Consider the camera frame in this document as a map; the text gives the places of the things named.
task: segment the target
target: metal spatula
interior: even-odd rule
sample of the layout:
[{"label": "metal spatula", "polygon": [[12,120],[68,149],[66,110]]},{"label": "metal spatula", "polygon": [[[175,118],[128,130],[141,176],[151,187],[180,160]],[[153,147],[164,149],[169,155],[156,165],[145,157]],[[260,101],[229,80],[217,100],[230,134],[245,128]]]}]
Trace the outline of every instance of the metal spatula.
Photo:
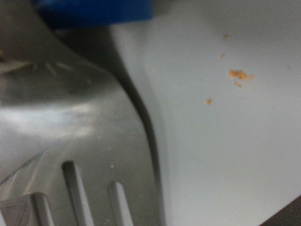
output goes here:
[{"label": "metal spatula", "polygon": [[20,158],[10,175],[1,163],[7,226],[124,225],[122,187],[134,226],[161,225],[144,126],[116,79],[27,0],[0,1],[0,50],[0,154]]}]

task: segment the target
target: food crumb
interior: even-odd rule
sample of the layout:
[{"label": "food crumb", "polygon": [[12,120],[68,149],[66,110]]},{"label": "food crumb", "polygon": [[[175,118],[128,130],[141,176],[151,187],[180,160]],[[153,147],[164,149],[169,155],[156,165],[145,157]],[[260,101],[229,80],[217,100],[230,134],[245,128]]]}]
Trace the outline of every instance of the food crumb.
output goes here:
[{"label": "food crumb", "polygon": [[242,87],[242,85],[241,85],[240,83],[238,83],[238,82],[235,82],[234,85],[235,85],[236,87],[239,87],[239,88]]},{"label": "food crumb", "polygon": [[207,99],[207,100],[205,101],[206,105],[210,105],[210,104],[211,104],[211,102],[212,102],[212,100],[211,100],[211,99]]},{"label": "food crumb", "polygon": [[235,70],[230,70],[229,71],[229,77],[231,79],[237,77],[240,80],[250,80],[253,79],[255,76],[254,75],[247,75],[246,73],[244,73],[243,71],[235,71]]}]

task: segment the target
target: blue container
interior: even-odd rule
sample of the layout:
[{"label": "blue container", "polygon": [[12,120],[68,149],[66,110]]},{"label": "blue container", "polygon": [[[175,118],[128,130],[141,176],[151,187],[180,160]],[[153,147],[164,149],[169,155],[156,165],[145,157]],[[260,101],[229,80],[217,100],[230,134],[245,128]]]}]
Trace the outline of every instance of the blue container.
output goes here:
[{"label": "blue container", "polygon": [[152,17],[151,0],[32,0],[53,29],[81,28]]}]

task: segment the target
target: white surface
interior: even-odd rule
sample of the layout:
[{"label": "white surface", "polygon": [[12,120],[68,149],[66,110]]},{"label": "white surface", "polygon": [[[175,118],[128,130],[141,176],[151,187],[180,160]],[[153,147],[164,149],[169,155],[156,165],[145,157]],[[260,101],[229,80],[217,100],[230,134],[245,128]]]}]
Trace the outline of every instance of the white surface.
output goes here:
[{"label": "white surface", "polygon": [[[258,225],[300,195],[300,9],[163,0],[112,27],[158,138],[167,226]],[[230,69],[256,78],[239,89]]]}]

